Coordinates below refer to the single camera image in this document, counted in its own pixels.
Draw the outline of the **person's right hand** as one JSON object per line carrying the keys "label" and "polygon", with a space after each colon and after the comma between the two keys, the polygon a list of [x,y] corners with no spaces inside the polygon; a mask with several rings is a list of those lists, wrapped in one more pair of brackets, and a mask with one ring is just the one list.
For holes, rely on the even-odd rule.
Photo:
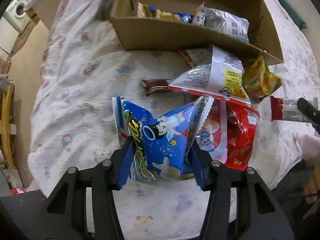
{"label": "person's right hand", "polygon": [[319,166],[316,166],[314,174],[310,177],[308,184],[304,188],[304,198],[307,204],[313,204],[317,201],[319,193],[319,180]]}

